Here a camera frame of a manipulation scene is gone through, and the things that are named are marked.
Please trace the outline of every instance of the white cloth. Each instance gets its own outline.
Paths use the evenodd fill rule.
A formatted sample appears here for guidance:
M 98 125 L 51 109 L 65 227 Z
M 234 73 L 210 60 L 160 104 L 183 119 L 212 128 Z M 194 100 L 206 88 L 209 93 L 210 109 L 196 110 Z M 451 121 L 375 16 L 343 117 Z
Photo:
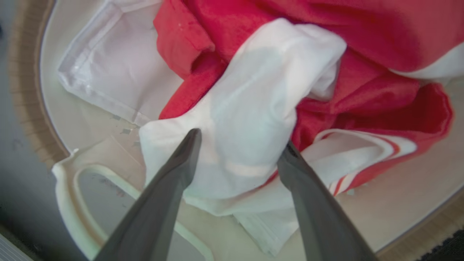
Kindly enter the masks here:
M 158 116 L 182 83 L 156 49 L 161 0 L 108 0 L 58 67 L 63 87 L 136 125 Z
M 367 167 L 407 155 L 416 149 L 415 143 L 402 137 L 331 129 L 319 133 L 314 143 L 303 150 L 301 155 L 335 196 L 346 191 L 356 175 Z M 229 206 L 229 209 L 221 210 L 224 213 L 233 212 L 261 250 L 276 256 L 298 229 L 291 194 L 280 178 L 276 178 L 262 189 L 247 195 L 246 200 L 238 200 L 234 205 L 214 203 Z M 257 212 L 262 213 L 250 213 L 249 207 L 253 202 Z M 200 208 L 208 208 L 209 203 L 206 202 Z
M 278 178 L 259 187 L 276 170 L 300 100 L 331 98 L 345 48 L 340 37 L 315 25 L 277 19 L 260 27 L 194 108 L 140 129 L 146 184 L 187 132 L 200 128 L 186 202 L 213 215 L 234 214 L 264 252 L 276 255 L 298 228 L 293 200 Z

